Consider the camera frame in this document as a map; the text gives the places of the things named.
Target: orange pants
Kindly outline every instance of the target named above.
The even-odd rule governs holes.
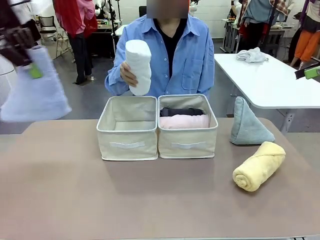
[[[302,30],[294,56],[302,62],[309,62],[320,40],[320,31],[315,33]]]

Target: empty storage bin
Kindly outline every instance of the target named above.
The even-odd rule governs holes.
[[[102,159],[157,159],[157,113],[158,104],[155,97],[111,97],[96,126]]]
[[[202,94],[166,95],[158,98],[160,110],[201,109],[209,117],[209,128],[163,129],[159,126],[158,149],[164,159],[200,159],[215,156],[218,122],[206,96]]]

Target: hand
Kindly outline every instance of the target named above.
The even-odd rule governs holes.
[[[130,66],[126,61],[124,61],[120,66],[121,78],[131,87],[136,87],[138,84],[137,77],[132,72],[130,72],[130,70]]]

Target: pink shirt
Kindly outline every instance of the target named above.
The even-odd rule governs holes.
[[[88,0],[76,0],[79,7],[80,17],[82,20],[82,26],[76,31],[76,34],[81,34],[84,32],[86,25],[84,24],[84,19],[91,20],[96,12],[95,4],[93,1]]]

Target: yellow rolled towel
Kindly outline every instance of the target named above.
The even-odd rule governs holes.
[[[254,192],[274,174],[285,157],[282,147],[265,141],[253,156],[233,171],[233,180],[240,188]]]

